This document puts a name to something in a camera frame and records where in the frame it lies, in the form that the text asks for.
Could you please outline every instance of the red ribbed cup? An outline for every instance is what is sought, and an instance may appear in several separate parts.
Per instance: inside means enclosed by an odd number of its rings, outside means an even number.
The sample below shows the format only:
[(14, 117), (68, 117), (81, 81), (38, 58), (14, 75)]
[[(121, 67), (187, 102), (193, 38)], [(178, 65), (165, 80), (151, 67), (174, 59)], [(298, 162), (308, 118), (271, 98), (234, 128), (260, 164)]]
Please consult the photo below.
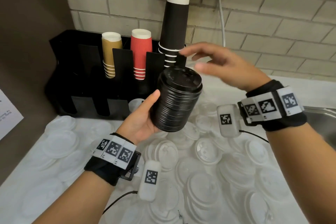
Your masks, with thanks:
[(152, 33), (146, 29), (134, 29), (131, 36), (134, 76), (138, 80), (145, 78), (146, 54), (152, 52)]

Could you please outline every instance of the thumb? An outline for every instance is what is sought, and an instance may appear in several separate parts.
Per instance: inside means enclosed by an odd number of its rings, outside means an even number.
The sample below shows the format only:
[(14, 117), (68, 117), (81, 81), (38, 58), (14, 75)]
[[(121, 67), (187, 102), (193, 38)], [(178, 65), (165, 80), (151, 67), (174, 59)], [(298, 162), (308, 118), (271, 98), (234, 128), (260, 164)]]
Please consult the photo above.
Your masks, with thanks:
[(196, 63), (195, 70), (199, 73), (218, 77), (223, 81), (229, 81), (229, 79), (232, 77), (232, 73), (229, 71), (229, 69), (213, 63)]
[(148, 96), (148, 98), (145, 99), (145, 101), (143, 101), (141, 105), (139, 105), (138, 110), (141, 112), (148, 112), (153, 104), (158, 100), (159, 96), (160, 91), (155, 90), (152, 94)]

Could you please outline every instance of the white paper sign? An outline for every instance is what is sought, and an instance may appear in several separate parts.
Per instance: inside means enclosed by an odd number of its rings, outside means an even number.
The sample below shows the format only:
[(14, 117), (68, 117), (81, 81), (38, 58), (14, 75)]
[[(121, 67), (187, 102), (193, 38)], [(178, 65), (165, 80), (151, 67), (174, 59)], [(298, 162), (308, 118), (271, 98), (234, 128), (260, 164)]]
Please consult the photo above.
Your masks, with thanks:
[(0, 90), (0, 140), (22, 119), (21, 113)]

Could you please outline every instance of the cup dispenser organizer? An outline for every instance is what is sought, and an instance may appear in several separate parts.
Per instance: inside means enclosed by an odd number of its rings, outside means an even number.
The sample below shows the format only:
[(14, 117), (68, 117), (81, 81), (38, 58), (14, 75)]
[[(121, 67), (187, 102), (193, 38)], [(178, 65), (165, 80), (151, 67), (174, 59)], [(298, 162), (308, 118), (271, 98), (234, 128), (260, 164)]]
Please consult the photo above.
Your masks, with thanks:
[[(159, 42), (153, 40), (155, 52), (147, 52), (145, 79), (137, 80), (130, 39), (123, 36), (123, 49), (113, 49), (114, 78), (105, 77), (101, 34), (66, 30), (49, 41), (57, 66), (45, 93), (60, 116), (124, 120), (132, 99), (145, 99), (156, 90), (159, 74), (165, 69)], [(178, 55), (176, 65), (185, 67), (186, 60)]]

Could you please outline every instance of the white brick wall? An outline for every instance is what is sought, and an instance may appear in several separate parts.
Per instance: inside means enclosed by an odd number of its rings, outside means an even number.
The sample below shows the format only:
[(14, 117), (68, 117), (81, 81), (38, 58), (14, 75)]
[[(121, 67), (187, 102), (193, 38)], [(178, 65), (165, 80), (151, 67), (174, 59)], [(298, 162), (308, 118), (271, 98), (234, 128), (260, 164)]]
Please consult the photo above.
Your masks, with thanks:
[[(217, 0), (190, 2), (185, 42), (221, 45)], [(68, 3), (76, 29), (130, 35), (141, 27), (160, 38), (165, 0)], [(336, 82), (336, 0), (222, 0), (222, 6), (227, 47), (264, 73)]]

